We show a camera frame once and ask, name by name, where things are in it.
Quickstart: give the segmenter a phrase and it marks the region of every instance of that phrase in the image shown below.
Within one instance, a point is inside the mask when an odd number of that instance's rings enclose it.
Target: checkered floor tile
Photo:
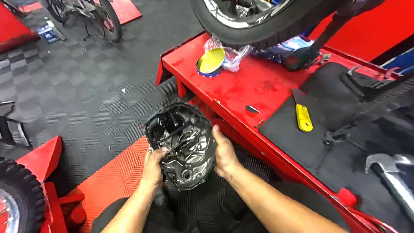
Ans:
[[[186,0],[133,2],[143,17],[123,26],[119,43],[94,36],[82,41],[83,20],[72,17],[65,25],[55,22],[67,40],[40,40],[0,54],[0,100],[17,102],[9,117],[24,123],[34,147],[63,138],[50,177],[59,195],[139,139],[148,116],[177,96],[174,79],[154,85],[159,56],[202,29]],[[52,19],[39,9],[24,22],[35,29],[46,24],[44,17]],[[0,145],[1,156],[16,153]]]

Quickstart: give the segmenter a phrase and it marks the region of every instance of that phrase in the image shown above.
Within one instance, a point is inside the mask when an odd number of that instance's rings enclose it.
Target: motorcycle crankcase cover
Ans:
[[[211,122],[197,107],[174,102],[154,113],[144,128],[153,150],[167,147],[161,168],[178,191],[190,190],[205,182],[215,165],[217,143],[212,136]]]

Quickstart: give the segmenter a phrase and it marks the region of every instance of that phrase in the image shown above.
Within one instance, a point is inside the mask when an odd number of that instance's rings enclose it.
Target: hand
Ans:
[[[217,142],[215,171],[221,177],[231,178],[233,172],[243,166],[236,157],[231,141],[223,136],[218,125],[213,127],[213,137]]]
[[[166,147],[154,150],[152,153],[147,151],[144,160],[144,171],[142,172],[140,182],[144,182],[146,185],[155,189],[162,186],[162,174],[159,162],[165,154],[167,154]]]

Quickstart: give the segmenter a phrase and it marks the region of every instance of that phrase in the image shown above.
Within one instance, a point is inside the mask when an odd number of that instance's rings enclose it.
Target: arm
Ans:
[[[115,217],[103,229],[102,233],[141,233],[154,195],[162,185],[162,174],[159,162],[167,149],[155,150],[145,155],[144,171],[138,188],[122,206]]]
[[[292,200],[245,169],[231,142],[213,128],[216,173],[224,177],[270,233],[346,233],[338,225]]]

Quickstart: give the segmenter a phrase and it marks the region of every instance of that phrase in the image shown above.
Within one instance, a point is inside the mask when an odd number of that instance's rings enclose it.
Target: yellow knife handle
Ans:
[[[298,119],[299,129],[309,132],[313,129],[311,117],[309,116],[308,108],[304,105],[296,104],[296,117]]]

